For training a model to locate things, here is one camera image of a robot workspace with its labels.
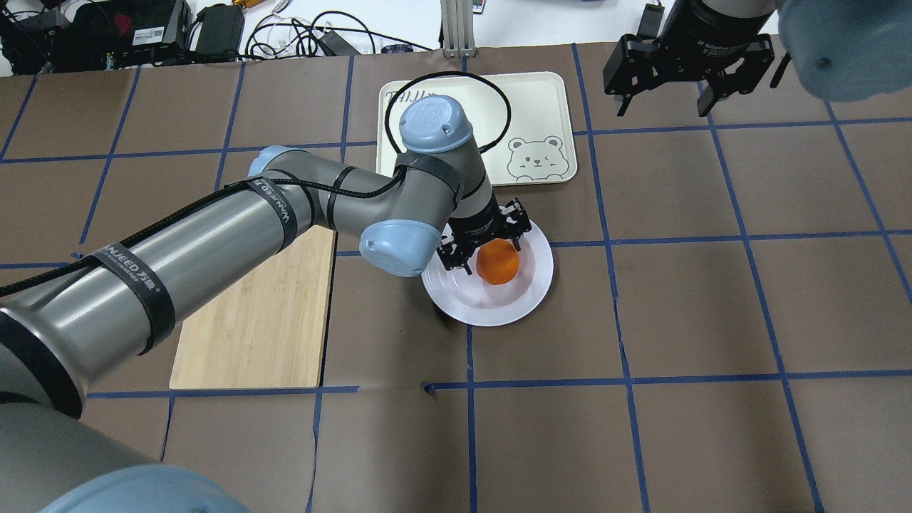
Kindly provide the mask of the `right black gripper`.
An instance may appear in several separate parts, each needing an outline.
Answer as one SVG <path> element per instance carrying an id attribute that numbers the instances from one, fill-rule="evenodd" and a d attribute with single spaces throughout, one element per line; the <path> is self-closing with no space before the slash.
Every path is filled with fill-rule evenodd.
<path id="1" fill-rule="evenodd" d="M 771 36 L 761 33 L 772 14 L 772 1 L 675 1 L 658 38 L 625 33 L 603 67 L 603 90 L 619 102 L 616 116 L 670 76 L 707 73 L 697 100 L 700 117 L 733 94 L 752 93 L 775 58 Z"/>

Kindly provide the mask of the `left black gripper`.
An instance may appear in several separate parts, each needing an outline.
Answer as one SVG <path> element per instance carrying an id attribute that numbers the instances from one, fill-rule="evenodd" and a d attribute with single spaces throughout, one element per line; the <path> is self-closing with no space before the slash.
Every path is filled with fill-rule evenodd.
<path id="1" fill-rule="evenodd" d="M 482 211 L 469 217 L 450 217 L 453 240 L 442 241 L 437 247 L 437 256 L 446 271 L 462 269 L 467 276 L 472 276 L 469 260 L 477 248 L 501 238 L 521 252 L 520 240 L 531 229 L 527 209 L 518 198 L 508 201 L 504 211 L 496 202 L 489 202 Z"/>

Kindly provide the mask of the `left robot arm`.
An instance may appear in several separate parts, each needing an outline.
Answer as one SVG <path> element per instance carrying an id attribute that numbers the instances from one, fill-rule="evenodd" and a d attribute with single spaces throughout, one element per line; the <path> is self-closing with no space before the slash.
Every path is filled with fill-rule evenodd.
<path id="1" fill-rule="evenodd" d="M 263 149 L 248 178 L 71 265 L 2 288 L 4 512 L 244 512 L 205 475 L 81 422 L 89 387 L 318 225 L 358 237 L 371 265 L 415 277 L 464 267 L 532 228 L 498 204 L 465 110 L 430 96 L 398 123 L 391 177 L 307 150 Z"/>

